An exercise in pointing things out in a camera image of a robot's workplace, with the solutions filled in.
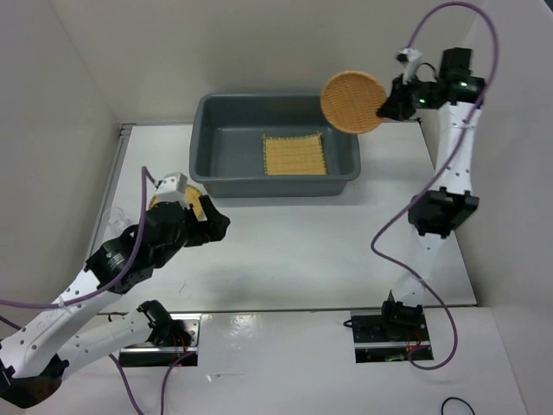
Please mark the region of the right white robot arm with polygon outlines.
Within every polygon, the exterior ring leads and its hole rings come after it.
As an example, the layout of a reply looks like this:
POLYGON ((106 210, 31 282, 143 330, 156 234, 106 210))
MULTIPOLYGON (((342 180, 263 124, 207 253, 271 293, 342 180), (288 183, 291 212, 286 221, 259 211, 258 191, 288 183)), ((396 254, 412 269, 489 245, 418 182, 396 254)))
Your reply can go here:
POLYGON ((487 86, 485 79, 473 75, 468 48, 444 51, 432 81, 422 81, 416 75, 423 65, 418 50, 405 48, 396 58, 404 71, 393 80, 390 96, 378 115, 405 120, 418 110, 435 110, 440 135, 432 184, 413 198, 407 212, 415 236, 413 262, 383 303, 378 319, 379 332, 389 340, 420 329, 426 285, 437 253, 479 206, 480 199, 473 192, 471 163, 483 103, 480 95, 487 86))

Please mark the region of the clear glass cup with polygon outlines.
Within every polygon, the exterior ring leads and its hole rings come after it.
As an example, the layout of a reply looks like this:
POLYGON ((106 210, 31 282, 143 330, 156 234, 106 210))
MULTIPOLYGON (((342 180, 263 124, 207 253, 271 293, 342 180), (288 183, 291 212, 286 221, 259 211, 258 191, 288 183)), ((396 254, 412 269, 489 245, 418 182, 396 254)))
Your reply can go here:
POLYGON ((108 208, 103 212, 102 220, 110 239, 119 237, 127 227, 132 225, 132 221, 120 207, 108 208))

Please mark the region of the round yellow bamboo plate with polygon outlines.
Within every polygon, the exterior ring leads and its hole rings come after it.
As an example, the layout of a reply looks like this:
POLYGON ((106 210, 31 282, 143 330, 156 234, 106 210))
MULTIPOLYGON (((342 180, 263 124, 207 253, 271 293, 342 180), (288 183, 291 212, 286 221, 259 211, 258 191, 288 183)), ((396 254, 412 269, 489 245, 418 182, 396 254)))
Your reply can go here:
POLYGON ((202 193, 198 188, 190 184, 187 185, 184 194, 184 200, 193 209, 194 214, 198 220, 203 220, 205 218, 203 208, 200 204, 201 196, 202 193))

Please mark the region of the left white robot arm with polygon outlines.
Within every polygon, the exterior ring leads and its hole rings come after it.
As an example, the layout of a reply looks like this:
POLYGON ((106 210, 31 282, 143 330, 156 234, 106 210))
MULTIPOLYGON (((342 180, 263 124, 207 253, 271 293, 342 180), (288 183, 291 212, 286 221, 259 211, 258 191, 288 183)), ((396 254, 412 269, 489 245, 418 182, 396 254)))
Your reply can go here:
POLYGON ((159 202, 138 224, 103 243, 63 292, 61 307, 44 310, 1 341, 1 397, 21 409, 40 404, 76 371, 127 346, 186 340, 184 327, 157 300, 118 320, 82 331, 105 307, 152 277, 183 247, 219 242, 231 221, 211 199, 199 199, 204 220, 178 201, 159 202))

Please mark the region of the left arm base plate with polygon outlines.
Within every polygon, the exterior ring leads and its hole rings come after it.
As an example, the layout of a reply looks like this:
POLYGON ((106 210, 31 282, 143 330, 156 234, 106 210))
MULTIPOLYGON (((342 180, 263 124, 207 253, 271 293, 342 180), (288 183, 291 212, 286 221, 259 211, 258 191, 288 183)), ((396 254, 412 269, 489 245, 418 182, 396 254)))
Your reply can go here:
POLYGON ((181 329, 173 332, 160 345, 143 342, 121 348, 118 362, 124 367, 196 367, 200 339, 201 314, 172 313, 171 317, 181 329))

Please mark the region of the round orange woven plate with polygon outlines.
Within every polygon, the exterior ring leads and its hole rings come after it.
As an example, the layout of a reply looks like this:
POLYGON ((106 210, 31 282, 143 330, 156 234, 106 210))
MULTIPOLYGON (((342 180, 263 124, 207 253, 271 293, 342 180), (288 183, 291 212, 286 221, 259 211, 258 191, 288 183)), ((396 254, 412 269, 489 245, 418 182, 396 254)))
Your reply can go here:
POLYGON ((370 74, 360 71, 337 73, 323 87, 321 110, 334 128, 350 134, 364 134, 379 127, 378 109, 388 96, 370 74))

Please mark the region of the square bamboo mat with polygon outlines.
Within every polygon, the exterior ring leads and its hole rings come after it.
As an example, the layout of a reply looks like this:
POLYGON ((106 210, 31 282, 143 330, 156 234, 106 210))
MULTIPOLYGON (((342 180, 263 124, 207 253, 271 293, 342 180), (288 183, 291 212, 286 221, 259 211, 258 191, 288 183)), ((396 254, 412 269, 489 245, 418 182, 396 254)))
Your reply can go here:
POLYGON ((267 176, 327 174, 321 132, 298 137, 263 135, 263 156, 267 176))

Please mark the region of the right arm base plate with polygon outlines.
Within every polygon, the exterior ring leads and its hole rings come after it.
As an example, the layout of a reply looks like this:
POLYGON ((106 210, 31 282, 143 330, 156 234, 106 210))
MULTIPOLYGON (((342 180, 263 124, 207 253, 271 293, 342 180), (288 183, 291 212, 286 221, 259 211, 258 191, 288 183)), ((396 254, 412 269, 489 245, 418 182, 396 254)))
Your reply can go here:
POLYGON ((429 331, 424 316, 414 327, 394 326, 385 322, 379 311, 352 311, 342 325, 353 338, 355 362, 385 363, 434 359, 429 331))

